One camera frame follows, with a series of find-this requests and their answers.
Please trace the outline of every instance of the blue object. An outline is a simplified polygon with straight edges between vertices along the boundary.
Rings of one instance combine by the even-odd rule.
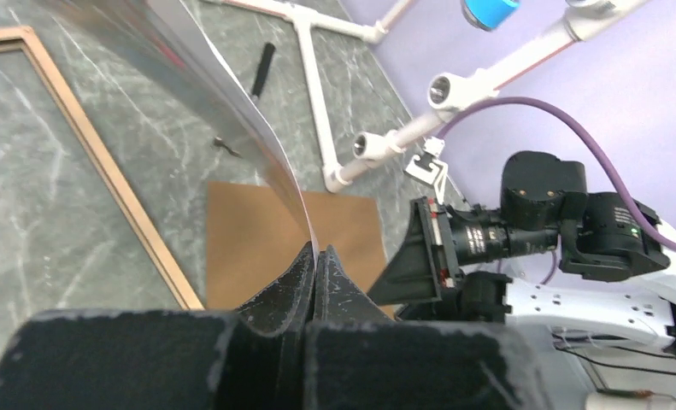
[[[461,0],[463,14],[474,26],[486,30],[495,30],[518,8],[514,0]]]

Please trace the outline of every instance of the small metal part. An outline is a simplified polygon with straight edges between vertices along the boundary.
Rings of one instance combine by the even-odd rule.
[[[356,141],[353,143],[353,154],[355,156],[363,155],[363,153],[365,153],[366,146],[367,139],[364,135],[359,135],[358,138],[356,138]]]
[[[438,77],[431,84],[431,89],[428,91],[431,101],[435,104],[440,104],[446,101],[449,97],[450,81],[445,77]]]
[[[237,151],[229,148],[229,146],[224,142],[224,140],[222,138],[215,137],[212,144],[214,145],[215,148],[225,150],[231,156],[234,156],[234,157],[237,157],[237,158],[242,158],[242,156]]]

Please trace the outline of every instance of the black cable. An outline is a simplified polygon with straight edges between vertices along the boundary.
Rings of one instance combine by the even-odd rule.
[[[612,365],[612,364],[609,364],[609,363],[603,363],[601,361],[590,359],[589,357],[586,357],[583,354],[573,352],[572,350],[569,350],[569,349],[566,349],[566,348],[558,348],[557,350],[560,351],[560,352],[571,354],[572,356],[577,356],[581,360],[585,360],[588,363],[591,363],[592,365],[595,365],[595,366],[608,367],[610,369],[631,370],[631,371],[634,371],[634,372],[664,374],[666,376],[676,376],[676,372],[667,372],[667,371],[664,371],[664,370],[656,370],[656,369],[645,369],[643,367],[634,367],[634,366]]]
[[[622,346],[611,346],[611,348],[617,349],[617,350],[624,350],[626,352],[631,352],[631,353],[644,354],[645,356],[656,357],[658,359],[674,359],[675,358],[675,356],[671,356],[669,354],[657,354],[657,353],[643,352],[642,350],[637,350],[635,348],[624,348]]]
[[[567,342],[567,343],[591,343],[592,340],[596,341],[619,341],[619,340],[626,340],[625,338],[622,337],[615,337],[615,336],[610,336],[610,335],[599,335],[599,336],[594,336],[592,338],[589,337],[561,337],[556,334],[552,334],[551,336],[554,337],[554,339],[557,342]],[[658,359],[674,359],[675,356],[671,356],[670,354],[657,354],[657,353],[651,353],[651,352],[644,352],[643,350],[637,350],[635,348],[625,348],[624,346],[603,346],[604,348],[609,348],[609,349],[617,349],[617,350],[624,350],[626,352],[631,352],[631,353],[636,353],[636,354],[644,354],[645,356],[651,356],[651,357],[656,357]]]

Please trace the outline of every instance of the lavender wall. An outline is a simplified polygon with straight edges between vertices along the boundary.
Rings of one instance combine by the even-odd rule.
[[[355,21],[372,24],[394,0],[343,3]],[[457,0],[420,0],[374,50],[411,112],[419,114],[428,110],[426,88],[434,75],[447,71],[468,76],[478,67],[489,67],[558,19],[564,8],[561,0],[525,2],[497,32],[486,33],[464,21]],[[594,40],[574,45],[518,79],[503,95],[541,98],[574,115],[612,158],[635,198],[676,227],[676,0],[649,2]],[[495,207],[503,163],[523,149],[582,161],[590,190],[612,190],[584,145],[563,124],[531,108],[476,114],[450,134],[444,159],[470,201]],[[537,279],[549,260],[520,263]],[[623,288],[571,275],[561,275],[553,284]],[[661,365],[658,360],[641,362]],[[676,378],[603,374],[610,384],[676,393]]]

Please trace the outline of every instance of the white bracket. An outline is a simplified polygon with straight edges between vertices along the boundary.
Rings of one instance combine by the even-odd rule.
[[[405,168],[408,176],[433,188],[436,202],[440,205],[444,204],[446,179],[449,176],[449,165],[438,159],[444,147],[443,139],[428,138],[423,145],[423,154],[413,155]]]

